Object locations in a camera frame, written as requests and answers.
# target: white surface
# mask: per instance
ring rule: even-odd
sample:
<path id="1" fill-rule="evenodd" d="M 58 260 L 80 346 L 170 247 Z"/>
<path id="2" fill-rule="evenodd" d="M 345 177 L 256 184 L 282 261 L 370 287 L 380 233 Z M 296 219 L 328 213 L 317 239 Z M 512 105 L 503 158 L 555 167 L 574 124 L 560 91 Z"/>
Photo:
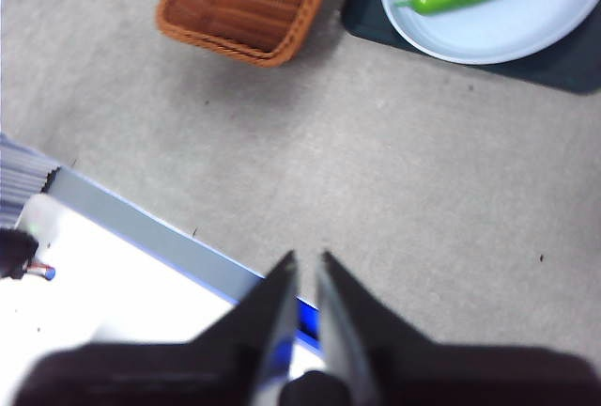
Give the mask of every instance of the white surface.
<path id="1" fill-rule="evenodd" d="M 29 200 L 19 228 L 38 239 L 37 257 L 56 278 L 0 281 L 1 405 L 49 351 L 90 341 L 186 341 L 232 307 L 49 196 Z M 323 366 L 299 343 L 292 377 Z"/>
<path id="2" fill-rule="evenodd" d="M 500 63 L 538 52 L 576 28 L 599 0 L 490 0 L 422 16 L 382 0 L 394 28 L 427 54 L 466 64 Z"/>

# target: white plate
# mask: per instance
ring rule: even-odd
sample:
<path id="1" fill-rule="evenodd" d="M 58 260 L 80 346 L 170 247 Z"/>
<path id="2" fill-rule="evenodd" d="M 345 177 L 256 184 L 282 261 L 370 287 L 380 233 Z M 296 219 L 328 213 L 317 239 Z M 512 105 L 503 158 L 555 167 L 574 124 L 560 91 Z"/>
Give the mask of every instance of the white plate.
<path id="1" fill-rule="evenodd" d="M 483 65 L 530 55 L 576 28 L 599 0 L 490 0 L 433 16 L 382 0 L 388 19 L 418 49 L 455 63 Z"/>

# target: blue cap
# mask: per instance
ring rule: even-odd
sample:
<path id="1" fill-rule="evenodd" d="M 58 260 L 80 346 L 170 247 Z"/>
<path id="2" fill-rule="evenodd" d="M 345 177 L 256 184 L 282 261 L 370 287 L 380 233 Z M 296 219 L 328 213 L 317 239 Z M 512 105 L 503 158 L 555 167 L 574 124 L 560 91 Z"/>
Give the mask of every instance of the blue cap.
<path id="1" fill-rule="evenodd" d="M 44 275 L 44 277 L 47 280 L 52 281 L 55 276 L 56 276 L 56 270 L 54 268 L 52 268 L 52 267 L 48 267 L 46 269 L 46 274 Z"/>

